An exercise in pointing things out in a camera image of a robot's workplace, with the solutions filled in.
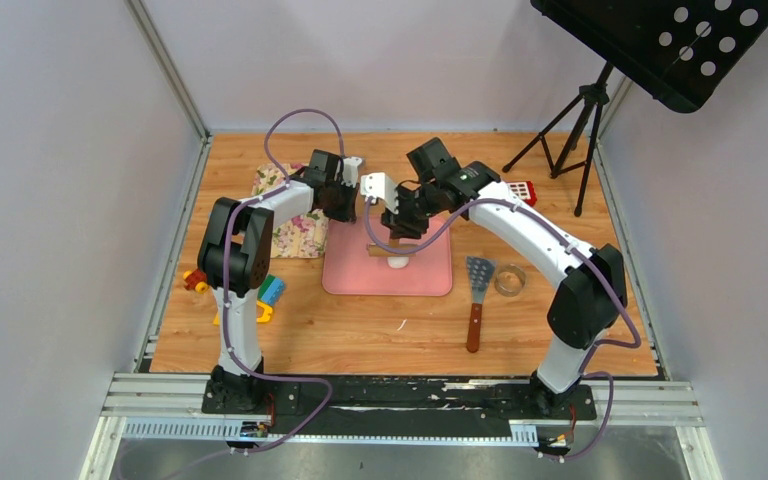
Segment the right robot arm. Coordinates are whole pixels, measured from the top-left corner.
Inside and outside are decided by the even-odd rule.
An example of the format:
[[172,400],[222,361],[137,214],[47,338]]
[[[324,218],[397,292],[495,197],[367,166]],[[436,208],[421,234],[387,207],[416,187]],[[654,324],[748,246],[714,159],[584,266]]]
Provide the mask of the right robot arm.
[[595,248],[550,222],[521,200],[500,175],[481,161],[461,165],[434,137],[408,153],[417,177],[410,187],[385,173],[360,180],[366,204],[383,201],[380,222],[391,239],[420,240],[433,217],[449,213],[504,241],[529,261],[554,288],[547,313],[550,346],[529,379],[528,401],[544,417],[556,417],[604,335],[630,319],[624,258],[606,244]]

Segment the white dough ball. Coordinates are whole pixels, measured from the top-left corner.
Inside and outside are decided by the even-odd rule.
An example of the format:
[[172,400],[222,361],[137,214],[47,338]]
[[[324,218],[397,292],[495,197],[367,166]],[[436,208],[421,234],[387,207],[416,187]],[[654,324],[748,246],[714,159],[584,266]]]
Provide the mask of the white dough ball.
[[410,262],[409,256],[391,256],[387,258],[387,265],[393,269],[403,269]]

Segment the wooden double-ended roller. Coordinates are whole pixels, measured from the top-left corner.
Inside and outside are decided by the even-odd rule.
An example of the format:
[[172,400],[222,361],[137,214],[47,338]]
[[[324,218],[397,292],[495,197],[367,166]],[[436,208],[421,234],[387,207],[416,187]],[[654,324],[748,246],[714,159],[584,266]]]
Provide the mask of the wooden double-ended roller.
[[417,243],[402,243],[393,240],[388,242],[384,247],[375,243],[369,243],[366,245],[366,250],[370,257],[402,258],[412,256],[412,250],[417,246]]

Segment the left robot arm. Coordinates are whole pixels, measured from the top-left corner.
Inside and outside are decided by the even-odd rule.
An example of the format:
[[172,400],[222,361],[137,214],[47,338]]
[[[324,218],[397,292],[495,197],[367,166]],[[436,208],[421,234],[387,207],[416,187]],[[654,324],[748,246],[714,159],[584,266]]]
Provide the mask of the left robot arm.
[[222,197],[213,206],[197,256],[219,314],[220,354],[206,383],[206,414],[246,414],[265,403],[275,376],[264,374],[257,300],[265,282],[276,227],[314,210],[344,223],[356,220],[360,157],[314,150],[308,164],[252,197]]

